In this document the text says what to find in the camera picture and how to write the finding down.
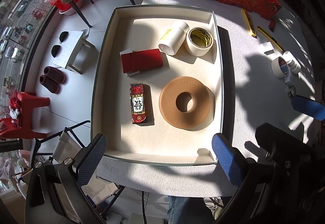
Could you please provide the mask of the red rectangular box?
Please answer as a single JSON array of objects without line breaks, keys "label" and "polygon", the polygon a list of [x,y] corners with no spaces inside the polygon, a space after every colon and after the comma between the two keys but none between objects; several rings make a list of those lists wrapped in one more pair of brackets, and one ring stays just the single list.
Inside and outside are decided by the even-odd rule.
[{"label": "red rectangular box", "polygon": [[159,49],[133,51],[127,49],[119,53],[122,70],[128,77],[137,75],[143,71],[163,67],[163,60]]}]

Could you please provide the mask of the white bottle yellow label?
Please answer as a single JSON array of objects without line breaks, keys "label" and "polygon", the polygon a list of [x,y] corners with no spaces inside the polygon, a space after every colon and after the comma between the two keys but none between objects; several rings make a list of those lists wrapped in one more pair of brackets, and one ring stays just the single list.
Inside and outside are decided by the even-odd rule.
[{"label": "white bottle yellow label", "polygon": [[183,44],[189,29],[189,25],[186,22],[176,22],[163,34],[159,40],[159,49],[167,55],[176,55],[179,48]]}]

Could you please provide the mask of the grey plastic adapter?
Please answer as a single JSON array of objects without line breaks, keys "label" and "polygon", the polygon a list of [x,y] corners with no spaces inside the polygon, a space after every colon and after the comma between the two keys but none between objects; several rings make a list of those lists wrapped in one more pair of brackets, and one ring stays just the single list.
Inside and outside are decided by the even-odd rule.
[{"label": "grey plastic adapter", "polygon": [[289,73],[286,77],[283,78],[284,83],[287,85],[292,84],[292,73]]}]

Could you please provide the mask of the white tape roll red-blue core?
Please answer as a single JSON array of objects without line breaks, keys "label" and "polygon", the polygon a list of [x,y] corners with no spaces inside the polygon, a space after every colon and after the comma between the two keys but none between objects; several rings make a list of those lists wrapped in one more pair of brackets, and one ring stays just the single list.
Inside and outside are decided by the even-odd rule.
[{"label": "white tape roll red-blue core", "polygon": [[288,63],[281,57],[277,57],[271,62],[271,69],[276,78],[288,78],[292,76]]}]

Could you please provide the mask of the blue jeans leg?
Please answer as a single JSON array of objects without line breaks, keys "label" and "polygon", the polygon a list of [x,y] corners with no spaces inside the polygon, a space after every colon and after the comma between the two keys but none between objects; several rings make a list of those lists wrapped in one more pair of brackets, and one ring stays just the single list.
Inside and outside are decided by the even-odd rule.
[{"label": "blue jeans leg", "polygon": [[211,224],[215,221],[203,198],[168,196],[168,200],[167,217],[169,224]]}]

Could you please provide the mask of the white eraser block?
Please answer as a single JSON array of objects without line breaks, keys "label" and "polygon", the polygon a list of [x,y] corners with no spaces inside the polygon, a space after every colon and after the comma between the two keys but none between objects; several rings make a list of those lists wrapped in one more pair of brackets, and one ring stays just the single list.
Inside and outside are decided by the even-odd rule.
[{"label": "white eraser block", "polygon": [[259,51],[265,55],[271,55],[274,53],[274,47],[271,42],[261,43],[259,45]]}]

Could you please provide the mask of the yellow utility knife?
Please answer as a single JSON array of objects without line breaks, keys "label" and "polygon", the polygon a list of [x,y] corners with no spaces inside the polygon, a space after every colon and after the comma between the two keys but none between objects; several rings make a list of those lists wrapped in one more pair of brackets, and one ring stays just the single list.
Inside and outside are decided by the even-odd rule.
[{"label": "yellow utility knife", "polygon": [[273,38],[266,30],[262,27],[257,26],[257,30],[262,33],[282,54],[285,52],[283,47],[278,43],[278,41]]}]

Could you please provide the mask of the red patterned small box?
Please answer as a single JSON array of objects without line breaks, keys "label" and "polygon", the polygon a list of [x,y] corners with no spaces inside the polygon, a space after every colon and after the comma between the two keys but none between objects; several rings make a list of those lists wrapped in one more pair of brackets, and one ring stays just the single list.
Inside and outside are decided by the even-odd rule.
[{"label": "red patterned small box", "polygon": [[146,123],[145,93],[143,83],[129,85],[131,116],[133,124]]}]

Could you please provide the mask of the red lighter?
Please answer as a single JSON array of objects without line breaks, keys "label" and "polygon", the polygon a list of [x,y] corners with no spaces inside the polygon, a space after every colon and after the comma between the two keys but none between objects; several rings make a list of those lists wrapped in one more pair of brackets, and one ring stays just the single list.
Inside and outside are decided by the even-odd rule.
[{"label": "red lighter", "polygon": [[268,25],[268,29],[271,31],[271,32],[274,32],[275,30],[275,19],[271,19],[270,22],[269,22],[269,25]]}]

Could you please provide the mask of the brown tape roll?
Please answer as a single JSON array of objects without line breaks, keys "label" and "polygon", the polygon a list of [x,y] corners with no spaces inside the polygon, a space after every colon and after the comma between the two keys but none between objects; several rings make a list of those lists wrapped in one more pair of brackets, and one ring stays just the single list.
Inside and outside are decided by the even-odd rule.
[{"label": "brown tape roll", "polygon": [[159,96],[159,110],[173,127],[198,131],[213,121],[215,100],[201,81],[188,76],[168,82]]}]

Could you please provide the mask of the yellow blade refill case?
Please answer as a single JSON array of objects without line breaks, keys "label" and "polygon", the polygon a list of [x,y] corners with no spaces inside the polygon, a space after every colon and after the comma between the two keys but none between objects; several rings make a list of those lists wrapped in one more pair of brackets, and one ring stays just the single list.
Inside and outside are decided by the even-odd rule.
[{"label": "yellow blade refill case", "polygon": [[247,29],[248,29],[249,35],[255,38],[257,36],[257,33],[256,33],[255,28],[253,26],[253,22],[251,20],[250,15],[248,14],[248,12],[245,9],[241,9],[241,12],[242,12],[244,20],[245,20],[245,22],[247,24]]}]

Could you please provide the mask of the black slipper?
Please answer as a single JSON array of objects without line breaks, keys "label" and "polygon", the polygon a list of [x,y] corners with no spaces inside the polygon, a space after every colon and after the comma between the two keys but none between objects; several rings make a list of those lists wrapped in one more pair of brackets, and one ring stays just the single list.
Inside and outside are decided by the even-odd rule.
[{"label": "black slipper", "polygon": [[60,51],[61,46],[56,44],[51,48],[51,55],[55,58]]},{"label": "black slipper", "polygon": [[59,35],[60,43],[63,43],[66,40],[66,38],[68,37],[68,34],[69,34],[68,31],[63,31],[60,33],[60,35]]}]

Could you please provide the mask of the grey-green storage tray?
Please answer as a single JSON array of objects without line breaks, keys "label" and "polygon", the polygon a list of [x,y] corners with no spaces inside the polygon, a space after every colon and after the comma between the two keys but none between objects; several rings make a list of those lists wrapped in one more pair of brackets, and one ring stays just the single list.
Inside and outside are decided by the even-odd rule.
[{"label": "grey-green storage tray", "polygon": [[[163,66],[132,77],[123,73],[120,53],[155,49],[163,34],[177,22],[206,29],[213,46],[202,57],[180,48],[176,55],[162,54]],[[211,110],[192,129],[168,124],[159,110],[163,87],[176,77],[199,80],[208,90]],[[131,120],[129,86],[145,85],[148,121]],[[216,163],[211,140],[223,129],[224,81],[218,25],[211,10],[176,5],[134,5],[114,9],[106,29],[96,69],[91,107],[91,134],[107,137],[105,156],[130,163],[192,166]]]}]

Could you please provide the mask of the white small stool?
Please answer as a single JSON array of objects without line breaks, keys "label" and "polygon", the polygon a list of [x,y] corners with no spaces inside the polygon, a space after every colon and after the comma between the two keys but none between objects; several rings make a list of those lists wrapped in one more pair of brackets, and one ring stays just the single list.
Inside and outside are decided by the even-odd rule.
[{"label": "white small stool", "polygon": [[60,44],[61,48],[55,58],[53,58],[53,64],[68,69],[79,74],[82,74],[81,70],[73,66],[73,63],[80,52],[82,46],[88,48],[95,48],[95,46],[87,41],[83,31],[68,31],[68,37]]}]

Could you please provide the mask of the white tape roll yellow core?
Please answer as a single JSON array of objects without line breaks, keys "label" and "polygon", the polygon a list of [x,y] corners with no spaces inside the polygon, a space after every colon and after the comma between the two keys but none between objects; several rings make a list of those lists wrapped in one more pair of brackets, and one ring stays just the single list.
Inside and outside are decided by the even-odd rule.
[{"label": "white tape roll yellow core", "polygon": [[206,29],[194,27],[187,32],[184,47],[189,54],[202,57],[210,51],[213,43],[213,36]]}]

